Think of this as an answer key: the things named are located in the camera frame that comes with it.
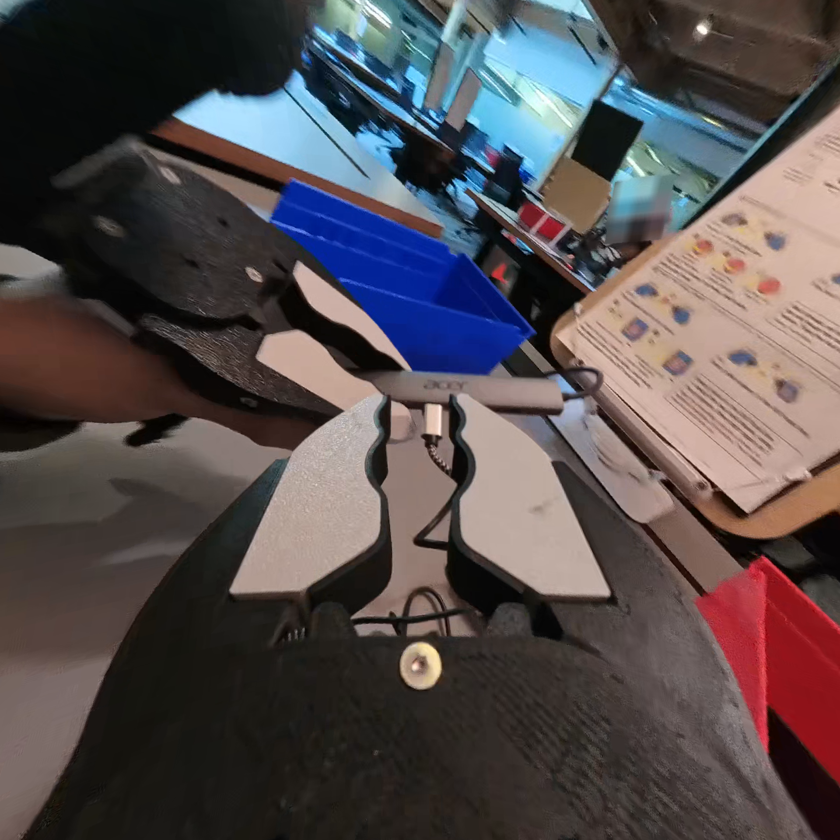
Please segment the dark cloth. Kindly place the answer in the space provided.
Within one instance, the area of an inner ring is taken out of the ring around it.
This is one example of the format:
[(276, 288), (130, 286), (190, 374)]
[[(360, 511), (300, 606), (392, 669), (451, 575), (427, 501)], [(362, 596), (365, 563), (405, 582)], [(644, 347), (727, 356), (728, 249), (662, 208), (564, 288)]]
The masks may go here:
[(299, 66), (313, 2), (22, 2), (1, 27), (2, 243), (54, 178), (210, 91), (261, 97)]

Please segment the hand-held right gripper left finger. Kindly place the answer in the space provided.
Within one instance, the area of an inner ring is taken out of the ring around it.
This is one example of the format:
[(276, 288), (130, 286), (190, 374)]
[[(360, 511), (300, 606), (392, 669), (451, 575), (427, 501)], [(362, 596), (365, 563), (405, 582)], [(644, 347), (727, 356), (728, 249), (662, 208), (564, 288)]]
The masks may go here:
[(236, 600), (370, 603), (392, 576), (391, 402), (369, 396), (289, 457), (230, 587)]

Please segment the beige and black display board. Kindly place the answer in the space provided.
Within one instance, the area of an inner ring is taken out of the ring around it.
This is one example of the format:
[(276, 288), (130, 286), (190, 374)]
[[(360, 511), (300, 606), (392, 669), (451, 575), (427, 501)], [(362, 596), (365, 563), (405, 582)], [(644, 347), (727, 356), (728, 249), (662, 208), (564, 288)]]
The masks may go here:
[(643, 128), (643, 120), (594, 101), (571, 152), (557, 160), (543, 183), (542, 205), (576, 234), (589, 232), (604, 214), (616, 174)]

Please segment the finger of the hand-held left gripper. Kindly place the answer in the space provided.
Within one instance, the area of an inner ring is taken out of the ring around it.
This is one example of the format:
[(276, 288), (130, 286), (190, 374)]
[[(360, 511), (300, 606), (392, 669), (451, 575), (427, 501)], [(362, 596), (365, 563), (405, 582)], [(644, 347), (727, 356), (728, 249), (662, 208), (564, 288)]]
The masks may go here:
[(301, 300), (297, 320), (305, 332), (364, 370), (410, 369), (382, 328), (339, 283), (328, 281), (300, 261), (291, 275)]
[(352, 408), (370, 396), (368, 382), (346, 371), (327, 348), (299, 330), (265, 336), (256, 360), (337, 408)]

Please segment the black metal pole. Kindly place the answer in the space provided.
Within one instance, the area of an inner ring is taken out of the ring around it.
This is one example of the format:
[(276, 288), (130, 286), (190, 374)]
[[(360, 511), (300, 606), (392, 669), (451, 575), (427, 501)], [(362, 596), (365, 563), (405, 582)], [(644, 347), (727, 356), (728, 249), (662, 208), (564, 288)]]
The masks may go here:
[(679, 228), (680, 233), (707, 214), (750, 177), (771, 164), (803, 134), (826, 115), (838, 110), (839, 57), (804, 91), (779, 119), (759, 138), (737, 168), (712, 191), (711, 195)]

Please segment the grey usb hub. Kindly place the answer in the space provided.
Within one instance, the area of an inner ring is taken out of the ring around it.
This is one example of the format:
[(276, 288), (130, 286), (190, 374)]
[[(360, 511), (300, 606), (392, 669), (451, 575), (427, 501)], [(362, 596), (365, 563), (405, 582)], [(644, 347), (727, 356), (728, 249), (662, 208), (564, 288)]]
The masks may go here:
[(368, 371), (357, 377), (412, 409), (447, 406), (455, 397), (468, 396), (496, 413), (551, 416), (561, 414), (571, 399), (556, 381), (545, 378), (422, 371)]

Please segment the red plastic bin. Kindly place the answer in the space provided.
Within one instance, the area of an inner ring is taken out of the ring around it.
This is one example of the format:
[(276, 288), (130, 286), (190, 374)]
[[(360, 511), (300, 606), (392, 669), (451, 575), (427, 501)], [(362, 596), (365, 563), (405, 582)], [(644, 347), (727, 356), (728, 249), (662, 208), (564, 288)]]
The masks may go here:
[(768, 559), (696, 598), (773, 767), (818, 838), (839, 838), (839, 628)]

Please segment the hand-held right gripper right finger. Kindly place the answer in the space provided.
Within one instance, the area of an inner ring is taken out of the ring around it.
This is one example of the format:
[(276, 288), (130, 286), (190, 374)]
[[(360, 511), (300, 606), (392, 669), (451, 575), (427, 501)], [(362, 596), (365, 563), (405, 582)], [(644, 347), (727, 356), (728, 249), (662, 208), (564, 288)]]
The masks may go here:
[(448, 546), (519, 595), (605, 602), (611, 587), (553, 467), (518, 426), (451, 399), (456, 489)]

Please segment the person's left hand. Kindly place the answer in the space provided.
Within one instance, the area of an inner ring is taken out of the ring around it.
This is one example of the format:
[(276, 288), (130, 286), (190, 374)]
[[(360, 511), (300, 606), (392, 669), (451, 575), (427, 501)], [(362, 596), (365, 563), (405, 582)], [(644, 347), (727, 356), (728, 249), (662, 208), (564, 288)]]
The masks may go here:
[(96, 424), (176, 414), (289, 450), (318, 427), (203, 399), (161, 357), (61, 297), (2, 300), (1, 404), (21, 416)]

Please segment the small red bin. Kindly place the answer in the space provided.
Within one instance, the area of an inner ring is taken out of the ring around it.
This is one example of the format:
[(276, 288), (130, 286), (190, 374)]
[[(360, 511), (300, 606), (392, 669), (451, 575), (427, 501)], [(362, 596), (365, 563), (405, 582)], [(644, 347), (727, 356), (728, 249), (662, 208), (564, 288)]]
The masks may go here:
[(553, 248), (572, 233), (572, 226), (566, 219), (532, 201), (520, 205), (517, 220), (529, 236)]

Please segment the white board stand base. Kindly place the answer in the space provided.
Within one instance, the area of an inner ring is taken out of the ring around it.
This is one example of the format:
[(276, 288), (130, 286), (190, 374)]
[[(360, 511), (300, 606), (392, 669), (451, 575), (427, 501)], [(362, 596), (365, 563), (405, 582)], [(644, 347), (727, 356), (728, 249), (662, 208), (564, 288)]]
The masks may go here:
[(560, 415), (558, 429), (630, 519), (648, 524), (672, 512), (674, 499), (663, 486), (659, 473), (636, 457), (599, 415), (573, 402)]

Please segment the blue plastic bin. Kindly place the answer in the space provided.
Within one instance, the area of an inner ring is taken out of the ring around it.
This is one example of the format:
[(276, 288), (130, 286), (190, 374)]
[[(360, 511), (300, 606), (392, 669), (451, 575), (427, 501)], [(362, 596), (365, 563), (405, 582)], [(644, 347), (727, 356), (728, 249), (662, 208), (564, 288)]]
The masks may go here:
[(305, 183), (271, 223), (317, 259), (417, 371), (484, 375), (534, 335), (466, 255)]

